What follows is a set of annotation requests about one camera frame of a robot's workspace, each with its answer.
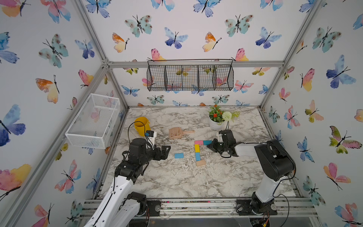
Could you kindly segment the teal building block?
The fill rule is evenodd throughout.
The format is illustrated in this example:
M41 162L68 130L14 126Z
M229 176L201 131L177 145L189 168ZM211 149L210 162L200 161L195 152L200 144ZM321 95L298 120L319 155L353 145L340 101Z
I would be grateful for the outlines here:
M210 145L212 143L212 141L203 141L203 145L207 146Z

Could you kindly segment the light blue building block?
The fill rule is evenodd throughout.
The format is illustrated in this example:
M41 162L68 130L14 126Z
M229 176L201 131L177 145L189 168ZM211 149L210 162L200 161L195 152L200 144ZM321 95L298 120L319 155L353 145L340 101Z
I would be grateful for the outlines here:
M183 153L176 153L175 154L175 159L183 159L184 158L184 154Z

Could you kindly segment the yellow building block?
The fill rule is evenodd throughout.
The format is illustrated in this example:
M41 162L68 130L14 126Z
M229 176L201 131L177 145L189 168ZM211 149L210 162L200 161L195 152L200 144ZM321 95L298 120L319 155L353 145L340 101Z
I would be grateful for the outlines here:
M200 153L200 145L195 144L194 147L195 147L195 152Z

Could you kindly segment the tan building block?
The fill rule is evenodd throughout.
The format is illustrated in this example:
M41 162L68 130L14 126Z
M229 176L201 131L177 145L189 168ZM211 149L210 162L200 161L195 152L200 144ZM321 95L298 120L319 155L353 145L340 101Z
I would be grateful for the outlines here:
M205 166L206 165L206 161L205 160L196 161L196 165L197 166Z

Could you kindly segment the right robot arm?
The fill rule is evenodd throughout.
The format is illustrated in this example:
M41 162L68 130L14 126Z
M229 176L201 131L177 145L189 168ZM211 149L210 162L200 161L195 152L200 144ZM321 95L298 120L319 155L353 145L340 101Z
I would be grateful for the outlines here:
M236 212L240 216L277 215L275 192L281 182L290 180L288 176L296 170L295 161L278 140L237 142L231 130L223 130L207 148L225 159L242 156L258 158L264 172L260 186L250 199L236 202Z

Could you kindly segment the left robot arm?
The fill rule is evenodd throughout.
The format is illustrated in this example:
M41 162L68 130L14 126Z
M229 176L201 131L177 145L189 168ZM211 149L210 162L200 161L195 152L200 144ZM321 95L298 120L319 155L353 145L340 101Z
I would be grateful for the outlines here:
M126 151L128 158L114 171L113 182L86 227L126 227L135 216L147 213L147 197L132 191L150 161L168 158L171 146L156 147L150 140L136 138Z

